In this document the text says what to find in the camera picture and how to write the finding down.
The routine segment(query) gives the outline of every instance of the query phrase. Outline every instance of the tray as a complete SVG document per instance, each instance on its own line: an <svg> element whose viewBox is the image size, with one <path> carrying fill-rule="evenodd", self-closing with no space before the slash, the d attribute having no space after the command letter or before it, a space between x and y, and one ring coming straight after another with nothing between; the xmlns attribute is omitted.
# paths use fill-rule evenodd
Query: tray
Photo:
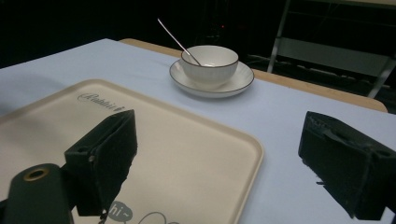
<svg viewBox="0 0 396 224"><path fill-rule="evenodd" d="M252 136L104 80L87 80L0 118L0 200L33 165L107 116L134 109L138 152L106 223L237 223L262 163ZM79 217L76 223L97 223Z"/></svg>

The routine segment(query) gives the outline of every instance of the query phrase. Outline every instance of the table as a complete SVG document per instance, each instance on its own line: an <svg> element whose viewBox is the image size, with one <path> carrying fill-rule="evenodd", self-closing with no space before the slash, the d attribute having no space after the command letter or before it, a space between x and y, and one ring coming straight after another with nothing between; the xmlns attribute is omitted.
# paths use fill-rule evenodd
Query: table
<svg viewBox="0 0 396 224"><path fill-rule="evenodd" d="M396 8L396 1L372 1L372 0L313 0L362 7ZM368 96L374 98L392 70L396 67L396 54L386 56L362 52L352 49L342 49L282 36L291 0L287 0L283 9L282 18L277 30L276 39L267 72L272 73L276 56L281 55L305 62L335 67L355 73L376 77L373 88Z"/></svg>
<svg viewBox="0 0 396 224"><path fill-rule="evenodd" d="M0 116L82 80L106 79L248 133L262 143L262 167L240 223L357 222L317 185L316 175L297 155L305 114L314 111L335 117L390 148L396 148L396 116L264 80L254 81L246 91L230 98L192 96L168 76L176 60L104 39L10 66L0 70ZM0 148L0 154L6 150ZM6 191L0 189L0 198L4 197ZM377 223L392 219L393 214L386 210Z"/></svg>

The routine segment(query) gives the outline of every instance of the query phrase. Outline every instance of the white saucer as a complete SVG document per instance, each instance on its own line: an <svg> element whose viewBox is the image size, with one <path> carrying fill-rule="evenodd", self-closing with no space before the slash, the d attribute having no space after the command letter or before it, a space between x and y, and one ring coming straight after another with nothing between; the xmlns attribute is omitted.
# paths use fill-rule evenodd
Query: white saucer
<svg viewBox="0 0 396 224"><path fill-rule="evenodd" d="M253 71L241 62L238 63L235 75L231 77L230 81L211 91L201 90L195 85L195 83L186 76L179 61L172 64L169 73L171 78L183 91L207 98L222 98L236 95L246 90L254 80Z"/></svg>

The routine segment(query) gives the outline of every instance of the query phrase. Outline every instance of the metal spoon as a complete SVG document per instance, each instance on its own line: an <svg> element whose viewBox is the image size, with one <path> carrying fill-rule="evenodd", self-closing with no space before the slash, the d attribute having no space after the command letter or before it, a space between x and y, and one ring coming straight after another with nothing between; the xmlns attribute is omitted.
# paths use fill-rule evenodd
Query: metal spoon
<svg viewBox="0 0 396 224"><path fill-rule="evenodd" d="M198 60L196 60L195 59L195 57L194 56L192 56L192 54L191 53L189 53L189 51L188 50L186 50L178 41L177 41L177 39L168 31L168 29L166 29L166 27L163 25L163 23L161 22L161 20L160 20L160 18L158 18L158 22L160 23L160 25L163 27L163 29L178 43L178 45L184 50L184 51L186 51L186 53L188 54L188 55L190 55L194 60L195 60L195 62L196 63L198 63L198 65L200 65L200 66L202 66L199 62L198 62Z"/></svg>

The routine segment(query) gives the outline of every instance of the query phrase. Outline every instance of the dark background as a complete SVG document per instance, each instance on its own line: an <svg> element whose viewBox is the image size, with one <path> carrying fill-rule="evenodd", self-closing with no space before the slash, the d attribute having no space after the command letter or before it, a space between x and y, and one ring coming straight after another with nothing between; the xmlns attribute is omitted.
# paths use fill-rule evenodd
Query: dark background
<svg viewBox="0 0 396 224"><path fill-rule="evenodd" d="M225 46L247 63L252 55L270 57L284 4L285 0L0 0L0 68L102 38L135 38L179 49L157 18L185 47ZM396 52L396 13L295 0L284 35L390 56ZM265 70L265 63L251 64L256 65ZM394 77L387 84L394 86Z"/></svg>

